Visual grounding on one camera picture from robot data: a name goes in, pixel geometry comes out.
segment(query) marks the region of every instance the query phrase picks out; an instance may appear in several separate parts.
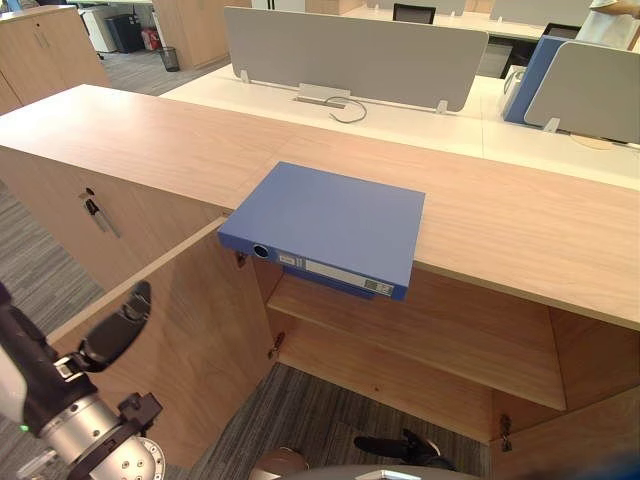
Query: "gray partition panel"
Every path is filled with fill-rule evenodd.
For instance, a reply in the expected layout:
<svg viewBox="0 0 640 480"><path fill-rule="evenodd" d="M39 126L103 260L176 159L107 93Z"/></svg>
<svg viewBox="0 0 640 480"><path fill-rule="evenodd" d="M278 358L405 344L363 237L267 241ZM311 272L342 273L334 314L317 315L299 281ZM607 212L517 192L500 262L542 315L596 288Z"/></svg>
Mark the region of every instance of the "gray partition panel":
<svg viewBox="0 0 640 480"><path fill-rule="evenodd" d="M437 15L462 15L464 12L465 0L378 0L380 8L393 10L394 3L402 3L404 5L419 5L421 7L436 7Z"/></svg>
<svg viewBox="0 0 640 480"><path fill-rule="evenodd" d="M459 111L489 35L403 22L226 7L233 71L357 97Z"/></svg>
<svg viewBox="0 0 640 480"><path fill-rule="evenodd" d="M491 19L529 25L581 26L589 15L591 0L495 0Z"/></svg>
<svg viewBox="0 0 640 480"><path fill-rule="evenodd" d="M558 49L525 121L562 130L640 143L640 55L568 42Z"/></svg>

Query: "binder ring hole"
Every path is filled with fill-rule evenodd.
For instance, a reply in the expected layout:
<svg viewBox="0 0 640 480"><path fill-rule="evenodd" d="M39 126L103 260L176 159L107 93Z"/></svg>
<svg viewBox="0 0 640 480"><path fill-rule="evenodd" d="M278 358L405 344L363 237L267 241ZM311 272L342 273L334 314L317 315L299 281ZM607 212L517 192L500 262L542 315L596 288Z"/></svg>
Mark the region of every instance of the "binder ring hole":
<svg viewBox="0 0 640 480"><path fill-rule="evenodd" d="M254 245L253 252L260 258L269 257L269 250L267 250L267 247L263 247L262 245Z"/></svg>

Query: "trash bin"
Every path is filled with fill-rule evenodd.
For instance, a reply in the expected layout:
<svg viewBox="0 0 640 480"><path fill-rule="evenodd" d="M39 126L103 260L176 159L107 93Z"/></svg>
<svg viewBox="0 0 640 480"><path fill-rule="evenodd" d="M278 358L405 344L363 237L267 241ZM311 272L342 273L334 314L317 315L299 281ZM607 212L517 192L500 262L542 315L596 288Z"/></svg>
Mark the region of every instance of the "trash bin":
<svg viewBox="0 0 640 480"><path fill-rule="evenodd" d="M178 55L176 54L175 48L162 47L158 52L160 53L160 57L162 57L162 63L164 63L164 68L167 69L167 72L177 72L180 70Z"/></svg>

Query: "open cabinet door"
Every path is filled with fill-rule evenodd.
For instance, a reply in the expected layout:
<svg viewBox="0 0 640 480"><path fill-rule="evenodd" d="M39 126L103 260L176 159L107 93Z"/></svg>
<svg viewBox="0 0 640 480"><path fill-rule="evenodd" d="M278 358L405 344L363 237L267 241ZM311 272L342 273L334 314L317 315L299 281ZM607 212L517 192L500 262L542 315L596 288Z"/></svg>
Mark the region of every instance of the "open cabinet door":
<svg viewBox="0 0 640 480"><path fill-rule="evenodd" d="M561 480L640 456L640 387L491 443L493 480Z"/></svg>
<svg viewBox="0 0 640 480"><path fill-rule="evenodd" d="M112 407L153 393L164 410L149 432L173 465L191 466L268 373L272 340L250 259L238 266L209 224L54 332L60 353L77 349L140 280L151 284L146 328L114 365L91 379Z"/></svg>

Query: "wooden cabinet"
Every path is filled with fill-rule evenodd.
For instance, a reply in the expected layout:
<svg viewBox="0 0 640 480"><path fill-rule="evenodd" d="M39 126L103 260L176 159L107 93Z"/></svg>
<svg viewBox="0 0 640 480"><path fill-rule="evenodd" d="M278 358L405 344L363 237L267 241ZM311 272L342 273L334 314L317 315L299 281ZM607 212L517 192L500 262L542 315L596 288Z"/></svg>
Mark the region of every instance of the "wooden cabinet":
<svg viewBox="0 0 640 480"><path fill-rule="evenodd" d="M180 68L198 67L228 55L226 5L251 7L251 0L154 0L163 37L176 49Z"/></svg>
<svg viewBox="0 0 640 480"><path fill-rule="evenodd" d="M109 81L73 7L0 16L0 72L22 105L67 88Z"/></svg>
<svg viewBox="0 0 640 480"><path fill-rule="evenodd" d="M143 124L145 134L132 128ZM135 282L151 283L149 326L95 381L112 406L136 390L158 396L165 410L151 435L170 463L190 465L216 441L272 365L281 332L279 361L490 444L496 478L580 463L582 450L593 461L637 450L640 327L627 292L637 290L638 215L627 190L90 87L0 125L0 177L105 289L115 286L54 332L58 350L75 348ZM219 207L237 208L276 161L430 192L406 301L353 297L264 262L256 269L219 245ZM119 236L84 210L87 187ZM560 226L562 238L547 240ZM575 232L580 245L613 237L605 250L615 253L579 250L566 241ZM515 256L519 267L506 268ZM607 276L616 262L631 273ZM568 296L551 291L572 282L581 287ZM511 452L501 450L503 415Z"/></svg>
<svg viewBox="0 0 640 480"><path fill-rule="evenodd" d="M0 21L0 71L23 105L67 88L45 41L31 18Z"/></svg>
<svg viewBox="0 0 640 480"><path fill-rule="evenodd" d="M0 72L0 115L15 110L21 105L20 99Z"/></svg>

